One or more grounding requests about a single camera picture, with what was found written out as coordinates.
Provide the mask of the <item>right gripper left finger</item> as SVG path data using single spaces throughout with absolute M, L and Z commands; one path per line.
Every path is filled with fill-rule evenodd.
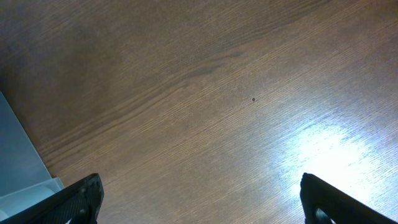
M 100 175 L 93 173 L 1 224 L 97 224 L 103 198 Z

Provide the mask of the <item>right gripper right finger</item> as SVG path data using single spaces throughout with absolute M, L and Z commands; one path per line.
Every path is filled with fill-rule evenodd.
M 319 177 L 306 172 L 300 182 L 300 199 L 306 224 L 397 224 L 396 221 L 369 208 Z

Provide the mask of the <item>clear plastic storage bin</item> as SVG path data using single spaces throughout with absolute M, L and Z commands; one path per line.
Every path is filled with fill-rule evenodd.
M 53 178 L 4 95 L 1 95 L 1 220 L 64 189 Z

